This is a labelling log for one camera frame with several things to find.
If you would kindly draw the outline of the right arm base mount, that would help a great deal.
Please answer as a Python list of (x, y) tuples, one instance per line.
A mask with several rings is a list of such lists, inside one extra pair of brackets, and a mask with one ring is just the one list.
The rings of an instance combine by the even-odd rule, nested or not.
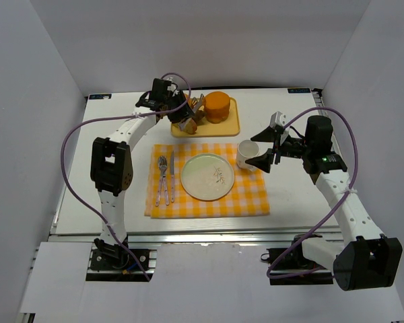
[[(284, 251), (286, 251), (286, 248), (268, 248), (265, 253), (261, 254), (260, 260), (270, 266)], [(302, 246), (299, 245), (287, 254), (285, 258), (280, 260), (279, 264), (271, 271), (271, 274), (275, 276), (286, 275), (288, 273), (315, 269), (319, 266), (320, 265), (314, 261), (307, 260), (303, 257)], [(270, 279), (269, 283), (271, 286), (332, 285), (334, 279), (331, 272), (323, 268), (308, 275)]]

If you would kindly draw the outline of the tall orange round cake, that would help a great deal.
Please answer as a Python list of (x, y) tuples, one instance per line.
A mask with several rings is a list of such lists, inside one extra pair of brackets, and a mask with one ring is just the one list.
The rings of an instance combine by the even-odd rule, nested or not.
[(205, 117), (210, 123), (225, 121), (230, 112), (230, 97), (224, 92), (211, 92), (205, 96)]

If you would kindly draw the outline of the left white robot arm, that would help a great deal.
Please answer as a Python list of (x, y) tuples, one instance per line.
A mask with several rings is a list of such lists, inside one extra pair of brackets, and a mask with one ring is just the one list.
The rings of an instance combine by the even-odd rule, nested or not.
[(155, 78), (132, 115), (114, 133), (93, 142), (90, 178), (100, 197), (103, 220), (100, 237), (94, 240), (99, 249), (119, 248), (127, 240), (124, 199), (133, 180), (131, 152), (136, 144), (164, 117), (182, 125), (195, 115), (188, 103), (190, 95), (178, 89), (174, 76), (177, 74), (167, 73)]

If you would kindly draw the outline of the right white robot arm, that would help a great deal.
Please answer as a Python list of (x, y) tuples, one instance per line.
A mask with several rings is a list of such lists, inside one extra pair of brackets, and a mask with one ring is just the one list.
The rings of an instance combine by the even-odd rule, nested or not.
[(305, 172), (331, 208), (326, 217), (336, 219), (344, 247), (326, 241), (315, 229), (310, 229), (296, 236), (292, 245), (270, 264), (267, 277), (271, 281), (296, 277), (295, 273), (273, 274), (273, 269), (293, 254), (296, 261), (313, 264), (312, 268), (301, 271), (301, 275), (323, 268), (333, 274), (344, 291), (392, 286), (402, 245), (397, 238), (387, 237), (364, 208), (353, 188), (356, 177), (349, 175), (342, 157), (333, 150), (331, 119), (310, 116), (305, 134), (298, 138), (290, 136), (290, 128), (284, 114), (273, 114), (269, 126), (251, 139), (272, 143), (272, 148), (249, 159), (247, 164), (268, 173), (271, 165), (278, 164), (282, 157), (301, 159)]

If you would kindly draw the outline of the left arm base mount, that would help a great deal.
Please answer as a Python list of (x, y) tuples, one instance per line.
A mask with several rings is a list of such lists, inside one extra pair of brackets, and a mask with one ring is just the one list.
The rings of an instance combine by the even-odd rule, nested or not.
[[(151, 279), (156, 265), (156, 251), (150, 249), (132, 249), (146, 275)], [(90, 254), (87, 282), (117, 282), (117, 283), (147, 283), (143, 271), (129, 254), (124, 254), (124, 260), (113, 264), (97, 249)]]

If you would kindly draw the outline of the metal serving tongs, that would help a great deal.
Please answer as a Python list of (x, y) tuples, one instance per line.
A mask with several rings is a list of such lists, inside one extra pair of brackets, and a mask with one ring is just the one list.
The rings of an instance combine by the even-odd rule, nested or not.
[(205, 103), (205, 97), (203, 94), (199, 98), (192, 98), (192, 102), (188, 102), (193, 112), (196, 113), (198, 110), (202, 110), (202, 106)]

